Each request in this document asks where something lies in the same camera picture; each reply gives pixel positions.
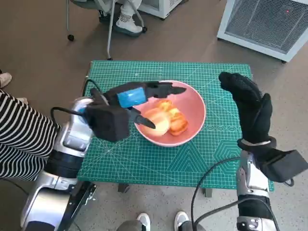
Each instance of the shoe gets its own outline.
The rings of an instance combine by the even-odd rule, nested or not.
[[[140,221],[141,224],[145,226],[145,230],[146,231],[150,231],[150,229],[151,229],[151,221],[150,221],[149,215],[147,215],[146,213],[141,213],[137,217],[137,220]]]
[[[174,231],[178,231],[179,227],[186,221],[189,221],[188,215],[183,211],[178,212],[174,219]]]
[[[9,73],[0,74],[0,88],[5,87],[12,80],[12,76]]]
[[[24,104],[28,105],[28,99],[27,98],[17,98],[19,101],[23,102]]]
[[[133,37],[137,37],[142,33],[142,27],[136,26],[133,18],[124,14],[120,15],[119,19],[114,25],[114,29],[117,32]]]

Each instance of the wire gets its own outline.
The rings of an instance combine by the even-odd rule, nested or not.
[[[97,83],[96,83],[94,80],[88,78],[88,79],[86,80],[85,84],[83,85],[82,96],[85,96],[86,90],[87,90],[87,85],[88,85],[89,82],[93,83],[93,85],[97,88],[97,90],[98,90],[100,93],[102,93],[102,90],[101,90],[100,87],[97,85]]]
[[[55,118],[54,118],[54,111],[61,111],[61,112],[66,112],[66,113],[69,113],[69,114],[73,114],[73,115],[79,115],[79,116],[82,116],[83,114],[81,112],[77,112],[77,111],[74,111],[74,110],[71,110],[71,109],[66,109],[66,108],[63,108],[63,107],[53,107],[51,110],[50,110],[50,116],[51,116],[51,120],[53,121],[53,123],[57,123]]]
[[[76,222],[73,221],[73,224],[77,227],[77,229],[78,229],[79,231],[81,231],[81,228],[77,225]]]
[[[193,197],[192,197],[192,203],[191,203],[191,217],[192,217],[192,229],[193,231],[196,231],[196,227],[194,226],[194,220],[193,220],[193,204],[194,204],[194,200],[196,198],[196,195],[197,195],[197,191],[198,189],[200,188],[203,180],[208,176],[208,174],[213,171],[214,168],[216,168],[218,165],[221,165],[223,163],[226,163],[226,162],[230,162],[230,161],[234,161],[234,160],[239,160],[240,158],[239,157],[233,157],[233,158],[229,158],[229,159],[225,159],[225,160],[221,160],[219,162],[217,162],[216,164],[214,164],[201,178],[201,180],[199,181],[199,183],[197,184],[197,187],[193,193]]]
[[[8,179],[5,179],[5,178],[0,178],[0,180],[4,180],[4,181],[7,181],[7,182],[9,182],[9,183],[15,185],[17,188],[19,188],[21,191],[23,191],[23,193],[24,193],[25,195],[27,195],[27,196],[29,195],[29,193],[28,193],[26,190],[24,190],[21,186],[19,186],[19,185],[16,184],[15,182],[13,182],[13,181],[11,181],[11,180],[8,180]],[[78,229],[79,231],[81,231],[81,228],[77,225],[77,223],[76,223],[75,221],[73,221],[73,224],[77,227],[77,229]]]
[[[228,205],[225,205],[225,206],[222,206],[222,207],[219,207],[219,208],[216,208],[216,209],[213,209],[212,211],[209,211],[207,213],[204,213],[203,215],[201,215],[197,220],[196,222],[194,223],[193,227],[196,227],[200,221],[202,221],[204,218],[210,216],[210,215],[213,215],[215,213],[218,213],[222,210],[225,210],[225,209],[228,209],[228,208],[231,208],[233,206],[236,206],[236,205],[239,205],[240,203],[243,203],[244,201],[260,201],[262,202],[265,207],[268,209],[268,211],[270,212],[272,218],[273,218],[273,221],[274,221],[274,224],[275,224],[275,227],[276,227],[276,231],[280,231],[279,229],[279,226],[278,226],[278,222],[277,222],[277,219],[272,211],[272,209],[270,208],[270,206],[268,204],[266,204],[264,201],[262,201],[261,199],[259,198],[254,198],[254,197],[251,197],[251,198],[245,198],[245,199],[242,199],[242,200],[238,200],[238,201],[234,201]]]
[[[17,188],[19,188],[21,191],[23,191],[24,194],[26,194],[27,196],[29,195],[29,193],[24,190],[21,186],[19,186],[18,184],[16,184],[15,182],[11,181],[11,180],[8,180],[8,179],[5,179],[5,178],[0,178],[0,180],[3,180],[3,181],[7,181],[13,185],[15,185]]]
[[[219,207],[219,208],[216,208],[216,209],[213,209],[212,211],[209,211],[207,213],[204,213],[203,215],[201,215],[196,221],[194,221],[193,219],[193,205],[194,205],[194,200],[196,198],[196,194],[197,194],[197,191],[198,189],[200,188],[203,180],[207,177],[207,175],[213,171],[213,169],[215,167],[217,167],[218,165],[220,164],[223,164],[223,163],[226,163],[226,162],[230,162],[230,161],[234,161],[234,160],[239,160],[240,158],[239,157],[235,157],[235,158],[229,158],[229,159],[225,159],[225,160],[222,160],[222,161],[219,161],[217,162],[216,164],[214,164],[201,178],[201,180],[199,181],[199,183],[197,184],[197,187],[193,193],[193,197],[192,197],[192,204],[191,204],[191,217],[192,217],[192,230],[193,231],[197,231],[197,225],[203,220],[205,219],[206,217],[210,216],[210,215],[213,215],[215,213],[218,213],[220,211],[223,211],[225,209],[228,209],[228,208],[231,208],[233,206],[236,206],[236,205],[239,205],[240,203],[243,203],[244,201],[249,201],[249,200],[256,200],[256,201],[260,201],[262,202],[265,207],[268,209],[268,211],[270,212],[272,218],[273,218],[273,221],[274,221],[274,224],[275,224],[275,227],[276,227],[276,230],[277,231],[280,231],[279,229],[279,226],[278,226],[278,222],[277,222],[277,219],[272,211],[272,209],[270,208],[270,206],[268,204],[266,204],[264,201],[260,200],[259,198],[254,198],[254,197],[251,197],[251,198],[245,198],[245,199],[242,199],[242,200],[238,200],[238,201],[235,201],[235,202],[232,202],[228,205],[225,205],[225,206],[222,206],[222,207]]]

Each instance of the chair leg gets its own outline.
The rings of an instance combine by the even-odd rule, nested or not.
[[[116,0],[112,0],[111,15],[110,15],[110,22],[109,22],[109,33],[108,33],[108,43],[107,43],[108,60],[112,60],[111,55],[110,55],[110,44],[111,44],[112,27],[114,24],[114,14],[115,14],[115,5],[116,5],[115,1]]]
[[[69,0],[66,0],[66,30],[69,32]]]
[[[143,22],[143,19],[141,18],[141,15],[139,14],[137,8],[135,7],[135,5],[131,2],[131,0],[127,0],[131,7],[133,8],[134,12],[136,13],[137,17],[139,18],[139,20],[141,21],[141,26],[144,27],[144,22]]]
[[[69,0],[66,0],[66,30],[67,30],[67,39],[74,41],[74,35],[69,34]]]

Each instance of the table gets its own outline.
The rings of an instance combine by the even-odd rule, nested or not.
[[[239,156],[236,144],[241,137],[238,112],[231,94],[220,88],[218,76],[222,71],[251,78],[250,67],[246,64],[92,61],[88,77],[103,91],[129,81],[178,80],[193,86],[205,101],[206,119],[199,134],[178,147],[150,143],[138,133],[134,124],[130,125],[130,137],[123,141],[110,143],[93,138],[78,178],[126,185],[195,187],[214,163]],[[237,167],[238,161],[220,165],[202,187],[235,189]]]

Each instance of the bread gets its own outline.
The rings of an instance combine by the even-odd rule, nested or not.
[[[170,128],[170,118],[168,114],[159,108],[153,108],[146,111],[143,117],[148,118],[155,124],[155,129],[142,125],[144,133],[151,136],[163,136]]]
[[[168,113],[170,118],[170,128],[168,132],[173,136],[178,136],[188,128],[188,121],[185,115],[176,108],[171,100],[159,100],[157,108]]]

